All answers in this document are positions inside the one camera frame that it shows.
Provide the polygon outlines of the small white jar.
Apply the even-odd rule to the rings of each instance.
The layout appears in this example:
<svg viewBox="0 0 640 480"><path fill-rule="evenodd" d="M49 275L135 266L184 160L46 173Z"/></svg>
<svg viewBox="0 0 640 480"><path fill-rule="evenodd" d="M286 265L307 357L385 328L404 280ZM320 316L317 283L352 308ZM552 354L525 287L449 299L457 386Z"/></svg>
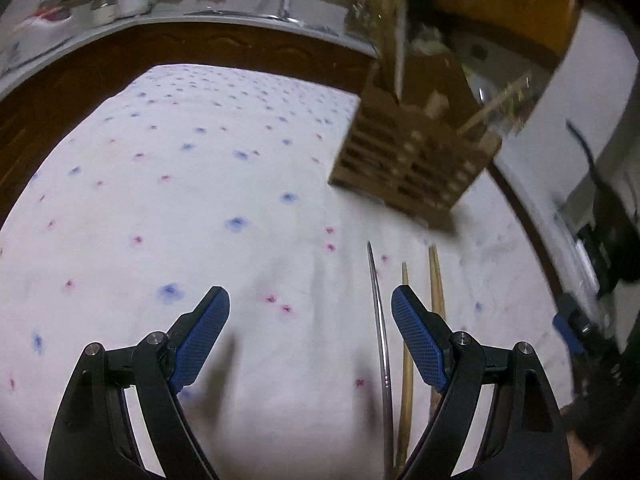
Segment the small white jar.
<svg viewBox="0 0 640 480"><path fill-rule="evenodd" d="M114 23L118 17L117 0L94 0L91 12L93 25L96 27Z"/></svg>

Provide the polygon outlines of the floral white tablecloth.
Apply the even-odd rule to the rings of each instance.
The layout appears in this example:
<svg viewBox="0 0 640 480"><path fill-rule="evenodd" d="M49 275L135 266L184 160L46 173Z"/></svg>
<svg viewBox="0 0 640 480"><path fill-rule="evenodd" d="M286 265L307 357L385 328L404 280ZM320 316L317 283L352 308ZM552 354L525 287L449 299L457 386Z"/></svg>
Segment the floral white tablecloth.
<svg viewBox="0 0 640 480"><path fill-rule="evenodd" d="M430 296L482 344L530 342L572 396L554 302L496 182L451 232L328 177L358 100L203 65L149 70L104 100L30 179L1 230L1 431L36 476L80 352L167 330L213 286L230 316L180 394L225 479L377 479L383 472L373 284Z"/></svg>

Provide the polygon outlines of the metal chopstick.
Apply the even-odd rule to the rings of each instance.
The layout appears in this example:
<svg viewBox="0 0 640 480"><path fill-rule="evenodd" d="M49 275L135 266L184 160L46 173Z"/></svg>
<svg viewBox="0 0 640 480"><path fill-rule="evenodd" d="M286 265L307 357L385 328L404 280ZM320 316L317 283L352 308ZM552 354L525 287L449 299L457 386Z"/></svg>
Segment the metal chopstick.
<svg viewBox="0 0 640 480"><path fill-rule="evenodd" d="M370 280L373 297L373 310L376 329L376 340L378 341L378 362L380 363L381 387L382 387L382 417L383 417L383 458L384 458L384 479L394 478L394 410L393 410L393 388L392 375L390 374L390 350L388 350L388 340L384 318L384 309L380 283L378 282L378 271L376 270L373 248L367 242L367 253L370 270Z"/></svg>

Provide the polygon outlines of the wooden spatula in holder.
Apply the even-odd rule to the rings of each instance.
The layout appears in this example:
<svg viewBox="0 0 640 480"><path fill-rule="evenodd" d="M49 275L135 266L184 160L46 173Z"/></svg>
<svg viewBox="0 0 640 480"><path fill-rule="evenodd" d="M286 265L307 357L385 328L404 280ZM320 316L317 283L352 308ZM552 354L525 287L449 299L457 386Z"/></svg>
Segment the wooden spatula in holder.
<svg viewBox="0 0 640 480"><path fill-rule="evenodd" d="M510 100L517 94L520 94L524 89L528 88L530 84L530 78L532 78L532 73L528 70L522 76L519 76L518 79L509 82L503 90L501 90L496 96L489 100L487 104L483 105L478 112L474 113L457 130L457 134L459 136L465 136L469 131L474 129L481 122L484 122L485 119L494 110L498 110L500 106L503 106L504 102Z"/></svg>

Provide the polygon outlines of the wooden utensil holder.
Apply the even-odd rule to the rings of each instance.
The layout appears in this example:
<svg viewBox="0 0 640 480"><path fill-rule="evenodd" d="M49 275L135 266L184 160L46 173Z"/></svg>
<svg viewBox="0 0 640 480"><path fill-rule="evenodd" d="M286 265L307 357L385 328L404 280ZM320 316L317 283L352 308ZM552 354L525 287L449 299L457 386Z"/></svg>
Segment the wooden utensil holder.
<svg viewBox="0 0 640 480"><path fill-rule="evenodd" d="M454 205L492 162L500 136L462 129L480 106L452 53L407 58L400 98L379 71L369 70L329 182L450 231Z"/></svg>

